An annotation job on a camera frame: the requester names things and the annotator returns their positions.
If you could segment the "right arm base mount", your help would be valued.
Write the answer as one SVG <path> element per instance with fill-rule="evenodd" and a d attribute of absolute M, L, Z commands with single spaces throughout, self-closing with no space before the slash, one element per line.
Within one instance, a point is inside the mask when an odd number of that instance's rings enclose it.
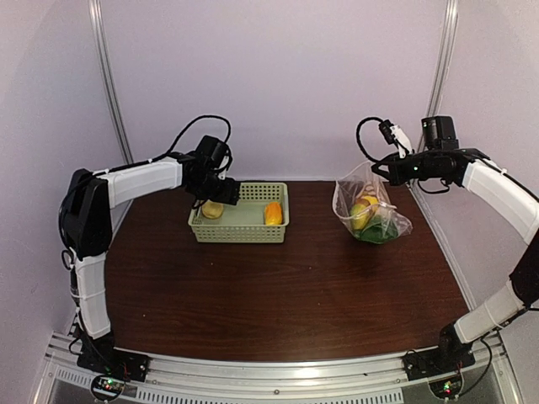
<path fill-rule="evenodd" d="M 443 356 L 439 348 L 429 348 L 425 351 L 410 349 L 402 357 L 402 361 L 408 381 L 455 373 L 476 363 L 471 352 L 452 358 Z"/>

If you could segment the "toy green yellow mango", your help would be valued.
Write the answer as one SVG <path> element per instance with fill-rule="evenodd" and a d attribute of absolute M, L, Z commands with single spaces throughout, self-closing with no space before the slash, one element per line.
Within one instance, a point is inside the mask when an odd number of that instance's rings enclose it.
<path fill-rule="evenodd" d="M 350 211 L 350 224 L 353 231 L 363 230 L 371 219 L 371 207 L 355 204 Z"/>

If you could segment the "toy bok choy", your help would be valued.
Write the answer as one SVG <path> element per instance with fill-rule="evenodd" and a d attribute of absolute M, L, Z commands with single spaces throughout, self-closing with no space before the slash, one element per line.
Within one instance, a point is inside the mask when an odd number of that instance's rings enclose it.
<path fill-rule="evenodd" d="M 398 229 L 392 221 L 374 217 L 367 223 L 365 228 L 354 231 L 354 237 L 361 242 L 381 245 L 396 239 Z"/>

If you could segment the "toy orange mango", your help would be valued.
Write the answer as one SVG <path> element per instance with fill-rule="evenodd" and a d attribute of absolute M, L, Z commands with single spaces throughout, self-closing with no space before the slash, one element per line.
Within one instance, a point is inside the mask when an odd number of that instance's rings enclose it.
<path fill-rule="evenodd" d="M 273 201 L 264 207 L 264 224 L 266 226 L 280 226 L 283 221 L 282 208 L 279 202 Z"/>

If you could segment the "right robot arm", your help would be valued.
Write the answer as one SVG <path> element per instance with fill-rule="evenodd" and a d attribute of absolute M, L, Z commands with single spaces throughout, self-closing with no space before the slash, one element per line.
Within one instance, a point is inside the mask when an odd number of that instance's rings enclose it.
<path fill-rule="evenodd" d="M 538 301 L 538 198 L 486 154 L 462 148 L 450 116 L 422 120 L 425 151 L 416 152 L 403 130 L 389 120 L 378 129 L 398 150 L 374 162 L 372 172 L 398 186 L 439 179 L 476 195 L 509 222 L 527 245 L 508 281 L 480 306 L 440 331 L 431 362 L 439 371 L 451 370 L 484 335 L 531 310 Z"/>

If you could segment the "left aluminium frame post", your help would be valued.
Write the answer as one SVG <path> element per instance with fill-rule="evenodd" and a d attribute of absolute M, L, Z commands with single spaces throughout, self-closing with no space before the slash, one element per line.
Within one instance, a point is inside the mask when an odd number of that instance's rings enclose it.
<path fill-rule="evenodd" d="M 107 37 L 104 26 L 102 2 L 88 1 L 90 23 L 92 25 L 95 47 L 98 55 L 99 69 L 104 86 L 105 100 L 109 109 L 120 153 L 125 163 L 133 163 L 133 155 L 125 132 L 125 124 L 120 110 L 120 102 L 115 88 Z"/>

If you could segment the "right aluminium frame post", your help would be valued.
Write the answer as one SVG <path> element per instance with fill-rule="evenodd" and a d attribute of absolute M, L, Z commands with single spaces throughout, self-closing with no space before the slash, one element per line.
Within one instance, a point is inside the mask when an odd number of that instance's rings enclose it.
<path fill-rule="evenodd" d="M 434 81 L 426 110 L 427 117 L 437 115 L 440 112 L 444 86 L 449 74 L 451 59 L 455 48 L 459 19 L 458 6 L 459 2 L 457 0 L 446 1 L 446 10 L 442 24 Z"/>

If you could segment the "toy potato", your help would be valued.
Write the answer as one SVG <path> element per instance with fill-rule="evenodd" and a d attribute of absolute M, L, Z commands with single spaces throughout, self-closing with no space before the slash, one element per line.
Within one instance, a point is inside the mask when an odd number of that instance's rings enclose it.
<path fill-rule="evenodd" d="M 207 219 L 219 219 L 224 212 L 224 204 L 208 200 L 201 206 L 201 212 Z"/>

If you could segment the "aluminium frame post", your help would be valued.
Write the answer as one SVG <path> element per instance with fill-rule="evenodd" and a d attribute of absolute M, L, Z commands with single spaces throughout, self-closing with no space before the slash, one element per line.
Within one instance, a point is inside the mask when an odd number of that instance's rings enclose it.
<path fill-rule="evenodd" d="M 427 117 L 437 115 L 440 112 L 444 86 L 449 74 L 451 59 L 455 48 L 459 19 L 458 6 L 459 2 L 457 0 L 446 1 L 446 10 L 442 24 L 434 81 L 426 110 Z"/>
<path fill-rule="evenodd" d="M 109 109 L 120 153 L 125 163 L 133 163 L 133 155 L 125 132 L 125 124 L 120 110 L 120 102 L 115 88 L 107 37 L 104 26 L 102 2 L 88 1 L 90 23 L 92 25 L 95 47 L 98 55 L 99 69 L 104 86 L 105 100 Z"/>

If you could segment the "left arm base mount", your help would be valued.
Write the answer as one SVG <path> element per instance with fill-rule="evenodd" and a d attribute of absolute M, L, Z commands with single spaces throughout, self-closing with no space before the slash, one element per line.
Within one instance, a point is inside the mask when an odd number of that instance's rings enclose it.
<path fill-rule="evenodd" d="M 118 380 L 145 382 L 149 362 L 150 358 L 145 354 L 114 349 L 109 362 L 96 353 L 83 352 L 77 359 L 77 366 Z"/>

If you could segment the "clear zip top bag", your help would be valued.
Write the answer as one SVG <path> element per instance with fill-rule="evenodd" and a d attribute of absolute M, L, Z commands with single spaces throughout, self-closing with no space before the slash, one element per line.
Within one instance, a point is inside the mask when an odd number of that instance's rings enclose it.
<path fill-rule="evenodd" d="M 364 195 L 376 196 L 378 206 L 372 206 L 362 199 Z M 350 224 L 350 211 L 355 204 L 364 204 L 371 207 L 371 219 L 378 217 L 392 221 L 398 229 L 398 237 L 404 237 L 413 230 L 410 219 L 401 215 L 397 207 L 392 204 L 382 178 L 371 171 L 371 165 L 363 162 L 342 178 L 335 181 L 332 198 L 333 213 L 354 237 L 354 231 Z"/>

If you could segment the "right circuit board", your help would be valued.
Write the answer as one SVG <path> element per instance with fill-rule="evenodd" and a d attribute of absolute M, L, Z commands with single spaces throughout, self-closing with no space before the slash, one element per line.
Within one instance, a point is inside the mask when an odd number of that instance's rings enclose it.
<path fill-rule="evenodd" d="M 464 387 L 462 375 L 451 375 L 446 378 L 429 380 L 431 394 L 442 401 L 456 400 Z"/>

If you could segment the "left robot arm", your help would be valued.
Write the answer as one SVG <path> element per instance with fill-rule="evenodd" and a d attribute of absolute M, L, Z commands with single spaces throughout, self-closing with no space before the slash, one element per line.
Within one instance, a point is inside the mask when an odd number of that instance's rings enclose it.
<path fill-rule="evenodd" d="M 104 374 L 121 365 L 107 313 L 104 262 L 113 239 L 111 212 L 118 205 L 168 189 L 184 189 L 193 206 L 205 202 L 236 205 L 241 184 L 227 176 L 232 151 L 225 141 L 204 136 L 190 152 L 166 151 L 159 157 L 91 172 L 78 169 L 58 212 L 64 266 L 71 276 L 83 354 Z"/>

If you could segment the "circuit board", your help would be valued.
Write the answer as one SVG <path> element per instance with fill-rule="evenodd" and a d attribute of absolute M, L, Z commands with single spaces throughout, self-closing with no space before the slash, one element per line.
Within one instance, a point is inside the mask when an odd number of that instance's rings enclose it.
<path fill-rule="evenodd" d="M 442 401 L 456 400 L 464 387 L 462 375 L 451 375 L 446 378 L 429 380 L 431 394 Z"/>
<path fill-rule="evenodd" d="M 125 390 L 126 383 L 109 375 L 96 375 L 90 383 L 90 393 L 98 401 L 113 401 Z"/>

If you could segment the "toy yellow lemon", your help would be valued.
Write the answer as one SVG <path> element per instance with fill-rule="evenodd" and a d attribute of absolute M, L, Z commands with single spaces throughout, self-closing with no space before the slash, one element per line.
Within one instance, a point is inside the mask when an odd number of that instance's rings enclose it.
<path fill-rule="evenodd" d="M 364 195 L 361 198 L 368 201 L 369 204 L 372 205 L 372 206 L 378 206 L 379 205 L 379 200 L 378 200 L 378 198 L 376 196 Z"/>

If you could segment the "left circuit board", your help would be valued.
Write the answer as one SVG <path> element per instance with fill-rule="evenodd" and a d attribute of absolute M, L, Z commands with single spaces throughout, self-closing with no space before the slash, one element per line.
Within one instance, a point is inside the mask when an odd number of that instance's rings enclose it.
<path fill-rule="evenodd" d="M 126 383 L 109 375 L 96 375 L 90 383 L 90 393 L 98 401 L 113 401 L 125 390 Z"/>

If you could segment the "front aluminium rail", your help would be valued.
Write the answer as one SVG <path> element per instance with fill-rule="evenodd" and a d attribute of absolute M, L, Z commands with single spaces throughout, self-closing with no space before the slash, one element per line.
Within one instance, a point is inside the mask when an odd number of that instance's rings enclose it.
<path fill-rule="evenodd" d="M 230 362 L 150 355 L 145 382 L 130 381 L 115 403 L 521 403 L 497 335 L 476 343 L 476 363 L 408 381 L 402 352 L 358 359 Z M 429 380 L 462 375 L 456 400 L 435 398 Z"/>

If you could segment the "green plastic basket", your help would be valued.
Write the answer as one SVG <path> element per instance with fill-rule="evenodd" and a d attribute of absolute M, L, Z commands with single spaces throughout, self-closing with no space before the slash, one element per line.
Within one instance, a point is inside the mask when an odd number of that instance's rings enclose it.
<path fill-rule="evenodd" d="M 280 205 L 283 219 L 279 225 L 265 224 L 266 205 Z M 282 243 L 290 222 L 289 193 L 282 182 L 244 182 L 236 205 L 225 205 L 221 217 L 208 219 L 192 210 L 188 224 L 201 243 Z"/>

